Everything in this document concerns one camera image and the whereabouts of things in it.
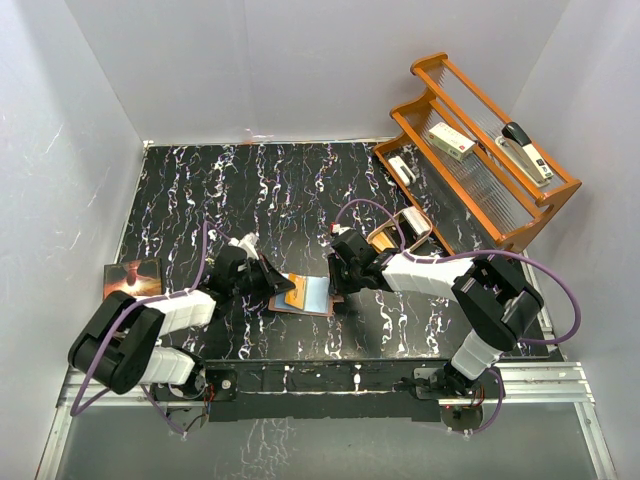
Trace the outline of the pink leather card holder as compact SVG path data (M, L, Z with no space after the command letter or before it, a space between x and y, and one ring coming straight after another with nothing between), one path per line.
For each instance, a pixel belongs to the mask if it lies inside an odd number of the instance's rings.
M328 277L302 276L307 277L306 299L303 310L287 306L284 303L285 294L272 297L269 301L268 309L281 313L324 317L331 316L334 311L334 305L336 303L342 303L344 298L330 293L330 279Z

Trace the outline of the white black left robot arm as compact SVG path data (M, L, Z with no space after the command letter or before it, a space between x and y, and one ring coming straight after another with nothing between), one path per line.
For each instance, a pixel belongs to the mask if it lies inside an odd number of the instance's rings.
M216 311L237 296L264 301L294 288L264 255L225 246L194 288L139 298L110 293L72 343L68 363L115 394L137 385L168 384L182 397L194 399L207 383L198 360L157 341L208 325Z

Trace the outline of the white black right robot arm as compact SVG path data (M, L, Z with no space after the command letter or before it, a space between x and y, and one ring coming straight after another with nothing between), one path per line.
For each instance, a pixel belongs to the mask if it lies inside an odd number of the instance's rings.
M346 296L363 289L416 292L456 302L471 331L444 366L408 382L417 389L466 397L482 374L514 349L544 306L538 291L505 256L411 258L397 248L381 252L352 228L334 226L328 256L329 291Z

